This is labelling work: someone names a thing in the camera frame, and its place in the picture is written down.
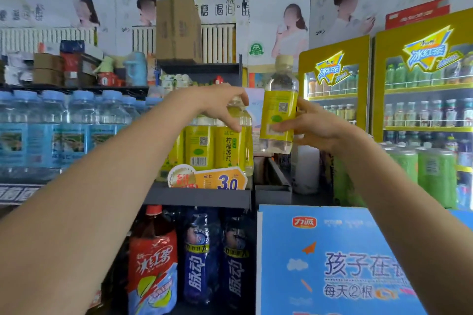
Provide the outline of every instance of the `green can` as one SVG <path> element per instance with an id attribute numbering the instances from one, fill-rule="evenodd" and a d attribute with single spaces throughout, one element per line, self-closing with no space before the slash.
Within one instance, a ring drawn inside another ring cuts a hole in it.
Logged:
<path id="1" fill-rule="evenodd" d="M 439 148 L 419 152 L 419 186 L 444 208 L 456 208 L 455 153 Z"/>
<path id="2" fill-rule="evenodd" d="M 349 205 L 347 195 L 351 182 L 343 163 L 334 157 L 334 202 L 336 205 L 343 207 Z"/>
<path id="3" fill-rule="evenodd" d="M 404 171 L 406 171 L 407 176 L 413 182 L 417 183 L 419 156 L 417 155 L 416 150 L 396 147 L 385 148 L 385 151 Z"/>

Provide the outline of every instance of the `barcode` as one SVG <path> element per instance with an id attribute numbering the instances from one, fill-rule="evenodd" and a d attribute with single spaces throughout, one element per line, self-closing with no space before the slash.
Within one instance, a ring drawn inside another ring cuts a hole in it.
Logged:
<path id="1" fill-rule="evenodd" d="M 207 157 L 191 157 L 191 166 L 206 167 Z"/>
<path id="2" fill-rule="evenodd" d="M 284 132 L 276 132 L 271 128 L 271 125 L 267 125 L 266 134 L 271 136 L 284 136 Z"/>
<path id="3" fill-rule="evenodd" d="M 287 112 L 287 102 L 279 103 L 279 112 Z"/>
<path id="4" fill-rule="evenodd" d="M 425 166 L 425 172 L 428 175 L 438 175 L 439 174 L 439 162 L 436 159 L 429 159 Z"/>

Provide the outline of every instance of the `glass refrigerator door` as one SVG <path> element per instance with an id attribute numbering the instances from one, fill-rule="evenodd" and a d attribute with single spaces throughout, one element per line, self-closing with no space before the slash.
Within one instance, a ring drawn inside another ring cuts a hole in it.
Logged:
<path id="1" fill-rule="evenodd" d="M 368 129 L 370 38 L 358 37 L 299 56 L 299 96 Z"/>
<path id="2" fill-rule="evenodd" d="M 472 209 L 472 10 L 378 33 L 373 135 L 418 154 L 418 183 Z"/>

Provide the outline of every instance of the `white radiator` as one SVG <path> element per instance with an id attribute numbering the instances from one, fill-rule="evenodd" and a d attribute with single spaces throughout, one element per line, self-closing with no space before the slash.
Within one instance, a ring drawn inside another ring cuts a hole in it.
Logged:
<path id="1" fill-rule="evenodd" d="M 235 24 L 202 25 L 202 55 L 204 63 L 232 63 L 236 60 L 233 48 Z M 133 51 L 155 52 L 154 26 L 133 27 Z"/>
<path id="2" fill-rule="evenodd" d="M 87 44 L 94 45 L 95 29 L 76 28 L 0 28 L 0 52 L 38 51 L 38 43 L 60 43 L 61 40 L 84 40 Z"/>

